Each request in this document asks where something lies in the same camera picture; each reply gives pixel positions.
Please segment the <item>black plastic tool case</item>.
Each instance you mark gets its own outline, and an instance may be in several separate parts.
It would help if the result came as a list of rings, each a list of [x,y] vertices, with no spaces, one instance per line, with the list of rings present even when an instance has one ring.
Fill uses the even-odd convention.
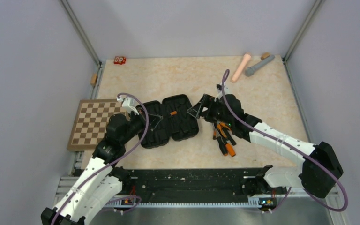
[[[179,94],[164,98],[161,102],[154,100],[144,103],[148,113],[162,115],[163,119],[156,129],[148,131],[141,142],[141,146],[152,149],[168,144],[170,140],[183,141],[199,133],[196,118],[187,113],[192,107],[187,95]]]

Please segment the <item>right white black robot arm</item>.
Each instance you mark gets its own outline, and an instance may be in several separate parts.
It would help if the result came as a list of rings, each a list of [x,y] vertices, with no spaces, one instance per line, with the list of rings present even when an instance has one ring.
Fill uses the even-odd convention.
[[[233,94],[220,99],[204,94],[187,113],[209,123],[222,122],[230,127],[234,136],[268,148],[296,165],[269,166],[256,180],[256,187],[262,193],[269,193],[276,187],[295,187],[305,189],[314,197],[325,198],[335,185],[342,187],[339,179],[344,171],[330,144],[305,142],[277,131],[260,118],[244,112]]]

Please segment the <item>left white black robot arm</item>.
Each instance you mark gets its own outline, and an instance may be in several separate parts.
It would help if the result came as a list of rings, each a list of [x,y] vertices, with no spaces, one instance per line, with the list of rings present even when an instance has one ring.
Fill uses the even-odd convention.
[[[128,141],[139,133],[145,137],[162,119],[142,107],[132,111],[129,119],[112,115],[83,173],[53,208],[43,210],[42,224],[88,225],[115,195],[129,192],[130,175],[116,164],[130,153],[125,148]]]

